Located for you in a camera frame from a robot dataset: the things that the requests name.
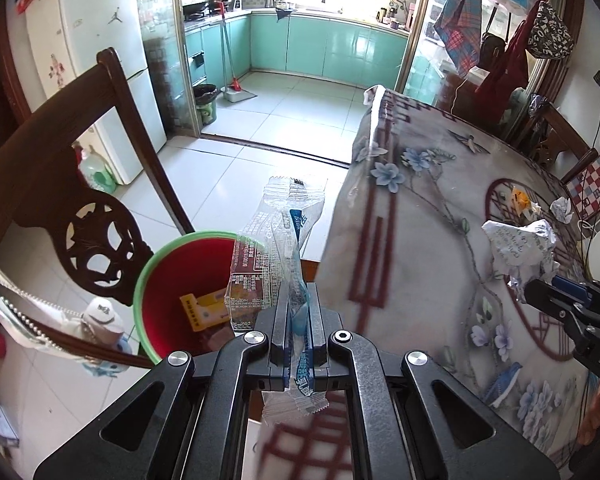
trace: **yellow packaging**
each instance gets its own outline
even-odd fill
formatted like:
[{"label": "yellow packaging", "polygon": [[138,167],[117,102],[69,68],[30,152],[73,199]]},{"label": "yellow packaging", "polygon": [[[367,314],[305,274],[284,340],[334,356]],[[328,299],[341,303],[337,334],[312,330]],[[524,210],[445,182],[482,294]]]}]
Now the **yellow packaging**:
[{"label": "yellow packaging", "polygon": [[194,332],[229,321],[229,313],[224,306],[225,288],[196,298],[193,294],[180,297],[189,323]]}]

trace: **bird print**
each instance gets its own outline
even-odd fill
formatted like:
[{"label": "bird print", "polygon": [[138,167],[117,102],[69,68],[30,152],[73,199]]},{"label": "bird print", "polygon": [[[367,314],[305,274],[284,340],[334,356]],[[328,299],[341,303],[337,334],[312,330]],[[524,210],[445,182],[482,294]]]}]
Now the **bird print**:
[{"label": "bird print", "polygon": [[482,402],[496,409],[499,408],[515,386],[520,370],[522,370],[522,365],[519,362],[513,363],[504,370],[482,396]]},{"label": "bird print", "polygon": [[451,130],[448,132],[458,141],[462,142],[466,147],[468,147],[473,153],[489,153],[489,150],[482,147],[480,144],[475,142],[474,136],[469,135],[468,137],[463,137],[462,135],[456,134]]}]

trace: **trash can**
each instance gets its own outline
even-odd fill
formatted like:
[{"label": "trash can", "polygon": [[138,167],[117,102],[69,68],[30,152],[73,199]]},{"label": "trash can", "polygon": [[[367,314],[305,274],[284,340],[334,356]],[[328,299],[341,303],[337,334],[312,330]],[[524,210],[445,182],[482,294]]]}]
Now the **trash can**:
[{"label": "trash can", "polygon": [[176,238],[146,263],[134,291],[134,322],[151,361],[186,350],[199,355],[219,350],[234,337],[227,321],[194,332],[180,297],[200,298],[229,283],[236,235],[201,231]]},{"label": "trash can", "polygon": [[196,100],[196,110],[200,115],[203,126],[214,122],[217,118],[216,98],[220,93],[216,85],[202,84],[193,87],[193,97]]}]

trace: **triangular cutout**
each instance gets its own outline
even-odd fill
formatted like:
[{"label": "triangular cutout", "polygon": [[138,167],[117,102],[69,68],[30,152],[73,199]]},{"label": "triangular cutout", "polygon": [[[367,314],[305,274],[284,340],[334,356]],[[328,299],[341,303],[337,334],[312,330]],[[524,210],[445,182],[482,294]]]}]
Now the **triangular cutout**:
[{"label": "triangular cutout", "polygon": [[163,391],[164,383],[153,383],[125,411],[107,424],[100,436],[127,451],[138,450]]},{"label": "triangular cutout", "polygon": [[493,436],[494,429],[456,396],[445,383],[434,381],[431,387],[456,446],[467,449]]}]

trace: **plaid cloth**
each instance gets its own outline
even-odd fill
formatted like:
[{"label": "plaid cloth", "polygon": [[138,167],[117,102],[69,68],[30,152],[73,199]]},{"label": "plaid cloth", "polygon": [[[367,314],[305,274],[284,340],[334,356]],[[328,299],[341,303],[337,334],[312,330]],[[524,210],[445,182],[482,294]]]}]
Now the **plaid cloth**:
[{"label": "plaid cloth", "polygon": [[458,75],[466,77],[480,58],[482,0],[446,0],[433,28],[445,44]]}]

